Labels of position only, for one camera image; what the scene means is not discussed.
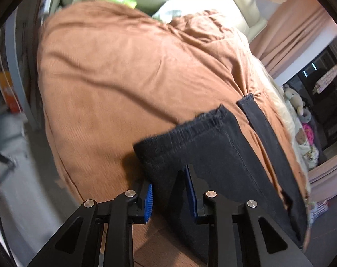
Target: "black jeans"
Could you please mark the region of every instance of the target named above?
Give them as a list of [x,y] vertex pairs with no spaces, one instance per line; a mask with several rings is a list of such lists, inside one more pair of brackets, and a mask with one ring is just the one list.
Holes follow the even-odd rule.
[[292,173],[287,157],[278,142],[275,132],[264,113],[249,94],[237,102],[245,113],[251,127],[259,136],[274,168],[278,183],[282,188],[285,201],[289,205],[288,215],[299,241],[303,241],[307,230],[307,213],[305,202]]
[[288,212],[265,169],[224,106],[172,131],[134,145],[154,186],[155,204],[177,236],[200,259],[208,259],[208,225],[195,225],[189,213],[182,170],[193,164],[199,178],[227,199],[255,200],[298,245]]

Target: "white wall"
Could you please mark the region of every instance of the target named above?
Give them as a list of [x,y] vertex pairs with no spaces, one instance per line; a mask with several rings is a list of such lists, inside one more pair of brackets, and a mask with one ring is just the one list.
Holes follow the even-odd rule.
[[337,25],[331,20],[321,34],[312,42],[312,44],[297,58],[284,72],[282,72],[275,82],[283,85],[297,74],[303,67],[312,61],[319,53],[326,48],[333,39],[337,37]]

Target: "metal screw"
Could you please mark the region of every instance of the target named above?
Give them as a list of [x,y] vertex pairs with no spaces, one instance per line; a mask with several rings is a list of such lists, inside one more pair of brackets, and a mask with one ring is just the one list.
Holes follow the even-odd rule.
[[94,206],[94,201],[93,200],[87,200],[84,202],[84,206],[86,208],[92,208]]
[[208,191],[205,193],[205,195],[209,198],[215,198],[217,196],[217,193],[215,191]]
[[129,190],[129,191],[126,191],[125,192],[125,195],[128,197],[128,198],[132,198],[136,195],[136,192],[134,190]]
[[256,207],[258,206],[258,203],[255,202],[254,200],[247,201],[246,204],[247,204],[248,207],[250,207],[250,208],[256,208]]

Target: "brown blanket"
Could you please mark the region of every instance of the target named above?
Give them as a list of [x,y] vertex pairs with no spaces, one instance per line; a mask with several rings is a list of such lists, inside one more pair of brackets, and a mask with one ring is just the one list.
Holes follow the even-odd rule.
[[[246,37],[214,11],[165,25],[105,1],[76,3],[48,19],[39,46],[46,132],[62,178],[79,200],[113,199],[141,176],[132,144],[223,104],[281,195],[256,133],[236,105],[252,93],[290,162],[305,177],[288,132],[251,63]],[[159,215],[135,225],[138,266],[199,266]]]

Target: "pink object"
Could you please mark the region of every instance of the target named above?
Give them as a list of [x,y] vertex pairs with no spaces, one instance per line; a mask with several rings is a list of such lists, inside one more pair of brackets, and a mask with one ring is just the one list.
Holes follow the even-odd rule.
[[303,126],[303,130],[305,131],[305,134],[307,136],[308,142],[310,143],[310,145],[312,145],[313,141],[315,139],[315,134],[313,133],[312,128],[307,123],[303,123],[302,126]]

